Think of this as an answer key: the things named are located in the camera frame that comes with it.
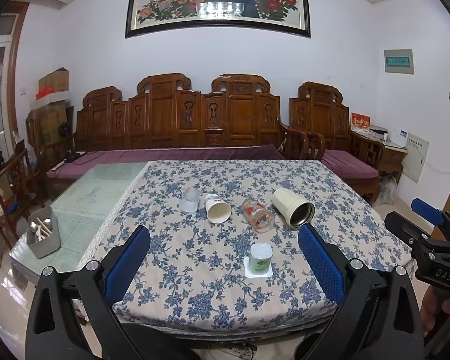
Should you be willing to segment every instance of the wooden sofa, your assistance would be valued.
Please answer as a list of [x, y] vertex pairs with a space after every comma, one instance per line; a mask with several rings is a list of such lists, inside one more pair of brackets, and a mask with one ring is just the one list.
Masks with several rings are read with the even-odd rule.
[[[211, 88], [207, 94], [192, 91], [188, 77], [172, 73], [144, 78], [137, 95], [128, 100], [115, 87], [89, 92], [77, 112], [76, 132], [38, 150], [51, 197], [89, 167], [107, 161], [314, 159], [323, 152], [318, 134], [281, 123], [280, 99], [270, 94], [263, 77], [224, 74]], [[74, 164], [50, 170], [63, 160], [66, 150], [104, 154], [78, 159], [75, 165], [84, 166], [69, 177], [67, 169]]]
[[333, 86], [306, 82], [289, 100], [290, 127], [323, 136], [322, 163], [369, 204], [379, 193], [379, 172], [385, 147], [350, 130], [348, 107]]

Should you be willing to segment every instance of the black picture frame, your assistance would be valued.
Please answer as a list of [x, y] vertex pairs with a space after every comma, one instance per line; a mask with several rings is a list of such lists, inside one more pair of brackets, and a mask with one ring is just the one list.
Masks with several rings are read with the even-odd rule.
[[270, 30], [278, 32], [286, 32], [294, 35], [300, 35], [303, 37], [310, 38], [310, 9], [308, 6], [308, 0], [303, 0], [304, 9], [304, 27], [305, 28], [294, 28], [287, 25], [277, 24], [278, 22], [273, 22], [272, 20], [264, 21], [248, 21], [248, 20], [190, 20], [190, 21], [179, 21], [179, 22], [165, 22], [163, 24], [156, 24], [149, 27], [132, 29], [132, 24], [134, 20], [134, 3], [135, 0], [128, 1], [127, 10], [127, 23], [125, 28], [125, 38], [131, 38], [138, 35], [144, 35], [150, 32], [156, 31], [166, 31], [175, 30], [178, 28], [190, 28], [190, 27], [248, 27], [257, 28], [261, 30]]

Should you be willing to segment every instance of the power strip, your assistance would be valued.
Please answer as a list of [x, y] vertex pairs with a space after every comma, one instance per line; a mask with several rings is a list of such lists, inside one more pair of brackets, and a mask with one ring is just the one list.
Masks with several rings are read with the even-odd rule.
[[257, 349], [258, 348], [252, 344], [234, 344], [233, 346], [220, 348], [219, 351], [238, 357], [239, 359], [252, 360]]

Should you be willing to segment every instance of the purple seat cushion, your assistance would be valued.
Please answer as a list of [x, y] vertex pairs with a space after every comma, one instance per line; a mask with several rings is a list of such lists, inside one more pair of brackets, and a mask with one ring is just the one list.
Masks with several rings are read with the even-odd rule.
[[344, 179], [372, 179], [378, 177], [378, 170], [372, 168], [343, 150], [325, 150], [322, 164]]
[[73, 163], [66, 163], [55, 171], [51, 179], [78, 179], [98, 164], [125, 164], [157, 160], [283, 160], [274, 145], [252, 147], [217, 147], [190, 149], [140, 149], [89, 152]]

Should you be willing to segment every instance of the framed painting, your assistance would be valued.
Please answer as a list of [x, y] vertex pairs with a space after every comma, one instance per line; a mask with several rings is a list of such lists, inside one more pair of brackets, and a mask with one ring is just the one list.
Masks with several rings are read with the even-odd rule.
[[310, 37], [308, 0], [130, 0], [125, 37], [199, 26], [241, 26]]

